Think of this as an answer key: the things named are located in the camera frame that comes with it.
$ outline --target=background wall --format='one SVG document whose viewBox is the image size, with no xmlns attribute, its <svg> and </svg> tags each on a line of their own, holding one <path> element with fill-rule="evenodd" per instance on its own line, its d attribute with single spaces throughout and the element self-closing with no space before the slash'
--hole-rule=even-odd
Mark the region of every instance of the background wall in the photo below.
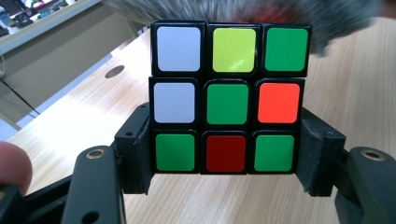
<svg viewBox="0 0 396 224">
<path fill-rule="evenodd" d="M 135 37 L 133 24 L 96 4 L 6 53 L 4 81 L 37 107 L 113 49 Z M 31 111 L 1 83 L 0 97 L 3 99 L 0 119 L 16 123 Z"/>
</svg>

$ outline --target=green sticker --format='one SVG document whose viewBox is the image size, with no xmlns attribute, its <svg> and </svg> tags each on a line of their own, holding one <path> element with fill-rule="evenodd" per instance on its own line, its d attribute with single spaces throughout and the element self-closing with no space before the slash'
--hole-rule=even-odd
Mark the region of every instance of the green sticker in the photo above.
<svg viewBox="0 0 396 224">
<path fill-rule="evenodd" d="M 207 88 L 209 124 L 244 124 L 248 117 L 248 86 L 211 84 Z"/>
<path fill-rule="evenodd" d="M 287 172 L 293 161 L 294 137 L 260 135 L 256 139 L 254 168 L 260 172 Z"/>
<path fill-rule="evenodd" d="M 158 134 L 155 138 L 157 168 L 160 171 L 192 171 L 195 144 L 191 134 Z"/>
<path fill-rule="evenodd" d="M 308 32 L 305 29 L 271 28 L 267 32 L 265 68 L 300 72 L 305 68 Z"/>
</svg>

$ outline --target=yellow-green sticker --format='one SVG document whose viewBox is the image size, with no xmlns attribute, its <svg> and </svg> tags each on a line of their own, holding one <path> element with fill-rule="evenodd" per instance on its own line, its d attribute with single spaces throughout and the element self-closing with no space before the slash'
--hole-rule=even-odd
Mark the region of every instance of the yellow-green sticker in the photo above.
<svg viewBox="0 0 396 224">
<path fill-rule="evenodd" d="M 213 70 L 249 73 L 255 64 L 256 32 L 248 28 L 218 28 L 213 33 Z"/>
</svg>

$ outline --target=fingertip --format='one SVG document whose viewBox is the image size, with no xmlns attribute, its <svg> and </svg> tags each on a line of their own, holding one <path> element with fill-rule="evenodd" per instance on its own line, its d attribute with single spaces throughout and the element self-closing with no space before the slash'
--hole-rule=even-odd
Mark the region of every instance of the fingertip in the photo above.
<svg viewBox="0 0 396 224">
<path fill-rule="evenodd" d="M 27 153 L 13 144 L 0 142 L 0 185 L 17 185 L 25 195 L 33 168 Z"/>
</svg>

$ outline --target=metal screw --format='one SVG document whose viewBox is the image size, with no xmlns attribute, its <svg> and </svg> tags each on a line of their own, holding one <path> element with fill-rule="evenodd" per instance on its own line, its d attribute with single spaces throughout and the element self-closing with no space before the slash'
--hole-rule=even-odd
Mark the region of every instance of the metal screw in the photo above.
<svg viewBox="0 0 396 224">
<path fill-rule="evenodd" d="M 86 157 L 90 160 L 95 160 L 103 157 L 105 155 L 105 151 L 103 149 L 94 149 L 87 153 Z"/>
<path fill-rule="evenodd" d="M 376 151 L 369 150 L 369 149 L 362 150 L 361 155 L 363 155 L 365 158 L 370 159 L 372 161 L 384 161 L 385 160 L 385 157 L 382 154 L 380 154 Z"/>
</svg>

